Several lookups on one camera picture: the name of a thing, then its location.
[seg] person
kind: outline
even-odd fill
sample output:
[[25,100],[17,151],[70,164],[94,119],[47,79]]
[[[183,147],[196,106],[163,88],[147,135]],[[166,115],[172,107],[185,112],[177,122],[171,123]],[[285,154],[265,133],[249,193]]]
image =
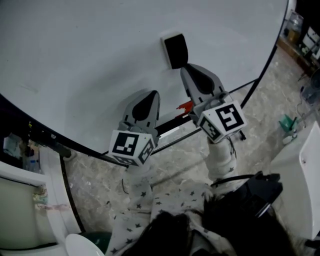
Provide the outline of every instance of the person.
[[[225,140],[212,144],[208,140],[205,162],[211,179],[238,175],[231,143]],[[223,150],[230,154],[217,153]],[[221,214],[220,199],[244,182],[231,181],[211,188],[189,179],[174,191],[153,194],[147,178],[131,179],[128,211],[115,217],[105,255],[295,256],[290,238],[272,208],[259,218],[232,207]]]

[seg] black cable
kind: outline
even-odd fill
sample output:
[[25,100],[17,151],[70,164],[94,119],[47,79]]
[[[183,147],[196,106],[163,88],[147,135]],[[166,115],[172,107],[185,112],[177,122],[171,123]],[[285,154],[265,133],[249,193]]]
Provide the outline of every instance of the black cable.
[[276,52],[276,50],[277,50],[277,44],[276,44],[276,43],[277,43],[277,41],[278,41],[278,38],[277,38],[276,41],[275,41],[274,47],[273,47],[273,49],[272,49],[272,51],[271,51],[271,54],[270,54],[270,56],[269,56],[269,58],[268,58],[268,60],[267,60],[267,62],[266,62],[266,64],[265,64],[265,66],[263,67],[263,70],[262,70],[259,78],[254,81],[254,83],[253,83],[253,85],[251,86],[249,92],[246,94],[246,96],[244,97],[243,101],[241,102],[241,105],[240,105],[240,106],[241,106],[242,109],[243,109],[244,106],[247,104],[248,100],[250,99],[250,97],[252,96],[252,94],[254,93],[254,91],[257,89],[257,87],[258,87],[258,85],[259,85],[262,77],[265,75],[265,73],[266,73],[266,71],[267,71],[267,68],[269,67],[270,62],[271,62],[272,58],[274,57],[275,52]]
[[231,138],[230,138],[230,137],[229,137],[229,138],[227,138],[227,139],[228,139],[228,141],[230,142],[230,145],[231,145],[232,151],[233,151],[233,153],[234,153],[234,155],[235,155],[235,159],[237,159],[237,152],[236,152],[236,149],[235,149],[234,143],[232,142],[232,140],[231,140]]
[[7,248],[1,248],[1,247],[0,247],[0,250],[3,250],[3,251],[11,251],[11,252],[31,251],[31,250],[48,248],[48,247],[52,247],[52,246],[56,246],[56,245],[57,245],[56,242],[49,242],[49,243],[46,243],[46,244],[38,245],[38,246],[36,246],[36,247],[31,247],[31,248],[7,249]]
[[106,154],[108,154],[108,153],[109,153],[109,150],[106,151],[106,152],[104,152],[104,153],[102,153],[101,156],[104,156],[104,155],[106,155]]
[[129,195],[129,193],[127,193],[126,191],[125,191],[125,186],[124,186],[124,179],[122,179],[122,189],[123,189],[123,192],[124,193],[126,193],[127,195]]
[[221,180],[218,180],[217,182],[213,183],[210,187],[214,187],[214,186],[217,186],[217,185],[220,185],[220,184],[223,184],[223,183],[227,183],[227,182],[250,179],[253,176],[254,176],[253,174],[246,174],[246,175],[239,175],[239,176],[234,176],[234,177],[230,177],[230,178],[221,179]]
[[156,153],[158,153],[158,152],[160,152],[160,151],[162,151],[162,150],[165,150],[166,148],[169,148],[169,147],[171,147],[172,145],[174,145],[174,144],[176,144],[176,143],[178,143],[178,142],[180,142],[180,141],[183,141],[183,140],[185,140],[186,138],[189,138],[190,136],[192,136],[192,135],[194,135],[194,134],[196,134],[196,133],[198,133],[198,132],[200,132],[200,131],[201,131],[200,128],[199,128],[199,129],[196,129],[196,130],[190,132],[189,134],[187,134],[187,135],[185,135],[185,136],[183,136],[183,137],[181,137],[181,138],[178,138],[177,140],[175,140],[175,141],[173,141],[173,142],[171,142],[171,143],[169,143],[169,144],[167,144],[167,145],[165,145],[165,146],[163,146],[163,147],[160,147],[159,149],[156,149],[155,151],[152,152],[151,155],[154,155],[154,154],[156,154]]
[[7,180],[7,181],[16,182],[16,183],[20,183],[20,184],[24,184],[24,185],[28,185],[28,186],[37,188],[37,186],[32,185],[32,184],[30,184],[30,183],[25,183],[25,182],[22,182],[22,181],[10,179],[10,178],[5,178],[5,177],[1,177],[1,176],[0,176],[0,178],[1,178],[1,179],[4,179],[4,180]]

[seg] black hair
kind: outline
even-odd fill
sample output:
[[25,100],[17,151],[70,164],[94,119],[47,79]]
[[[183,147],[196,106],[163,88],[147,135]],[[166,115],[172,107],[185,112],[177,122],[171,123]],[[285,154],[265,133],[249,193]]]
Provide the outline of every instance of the black hair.
[[188,256],[192,245],[189,217],[160,213],[123,256]]
[[[202,226],[228,239],[237,256],[296,256],[290,238],[271,209],[260,218],[237,209],[221,210],[215,198],[204,202]],[[162,212],[144,230],[138,241],[123,256],[188,256],[192,231],[186,214]],[[197,255],[210,255],[198,251]]]

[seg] red object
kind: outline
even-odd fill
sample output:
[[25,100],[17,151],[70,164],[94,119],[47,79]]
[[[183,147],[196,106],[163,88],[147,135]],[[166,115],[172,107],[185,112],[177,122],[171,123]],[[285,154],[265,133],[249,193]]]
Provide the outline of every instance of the red object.
[[186,114],[188,114],[191,110],[192,110],[192,107],[194,106],[193,102],[190,100],[186,103],[183,103],[182,105],[180,105],[179,107],[177,107],[176,109],[177,110],[181,110],[181,109],[184,109],[184,113],[180,114],[180,115],[177,115],[175,118],[179,118],[179,117],[182,117]]

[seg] white container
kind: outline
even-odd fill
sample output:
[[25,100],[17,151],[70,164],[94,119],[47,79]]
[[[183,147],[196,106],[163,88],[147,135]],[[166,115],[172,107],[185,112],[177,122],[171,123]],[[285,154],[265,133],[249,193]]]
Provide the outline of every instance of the white container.
[[[320,39],[320,36],[311,27],[309,27],[308,32],[305,34],[302,40],[302,43],[303,43],[301,47],[302,52],[306,53],[307,51],[309,51],[319,39]],[[317,53],[318,50],[319,50],[319,44],[318,46],[312,49],[312,52]]]
[[283,219],[297,236],[313,240],[320,231],[320,128],[317,122],[298,136],[271,162],[280,174]]

